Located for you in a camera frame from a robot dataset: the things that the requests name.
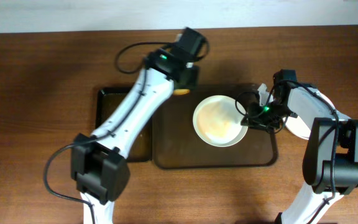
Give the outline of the pink-white plate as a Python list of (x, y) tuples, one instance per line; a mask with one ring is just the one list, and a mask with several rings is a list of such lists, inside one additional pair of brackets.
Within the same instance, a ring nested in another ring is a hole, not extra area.
[(288, 118), (285, 126), (295, 136), (305, 140), (309, 140), (315, 118), (333, 118), (326, 104), (300, 88), (290, 91), (287, 107), (298, 117)]

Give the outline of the cream plate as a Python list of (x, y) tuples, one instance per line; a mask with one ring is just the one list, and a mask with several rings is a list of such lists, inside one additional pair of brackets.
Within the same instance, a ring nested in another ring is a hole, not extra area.
[(235, 99), (214, 95), (203, 99), (193, 112), (197, 136), (214, 147), (229, 147), (240, 142), (248, 127), (241, 125), (246, 109)]

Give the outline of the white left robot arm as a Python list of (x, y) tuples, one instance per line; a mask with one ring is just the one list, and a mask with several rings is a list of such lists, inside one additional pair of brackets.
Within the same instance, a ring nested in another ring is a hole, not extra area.
[(89, 137), (74, 139), (70, 171), (84, 223), (112, 223), (114, 202), (129, 181), (127, 158), (135, 139), (176, 89), (196, 86), (202, 48), (209, 48), (207, 38), (189, 27), (175, 42), (160, 43), (135, 69), (138, 79), (113, 114)]

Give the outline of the green yellow sponge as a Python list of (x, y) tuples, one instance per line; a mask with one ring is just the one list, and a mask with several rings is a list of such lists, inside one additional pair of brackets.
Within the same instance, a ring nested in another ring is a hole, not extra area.
[(190, 92), (189, 89), (176, 89), (173, 91), (173, 94), (176, 95), (176, 96), (179, 96), (179, 95), (186, 95)]

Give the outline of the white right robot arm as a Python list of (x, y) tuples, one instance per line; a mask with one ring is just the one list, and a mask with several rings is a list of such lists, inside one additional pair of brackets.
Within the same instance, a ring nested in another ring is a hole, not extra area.
[(277, 134), (289, 118), (300, 118), (310, 129), (303, 185), (275, 223), (318, 223), (358, 188), (358, 119), (340, 113), (314, 85), (298, 82), (294, 70), (278, 71), (270, 91), (261, 85), (254, 94), (257, 102), (242, 113), (241, 125)]

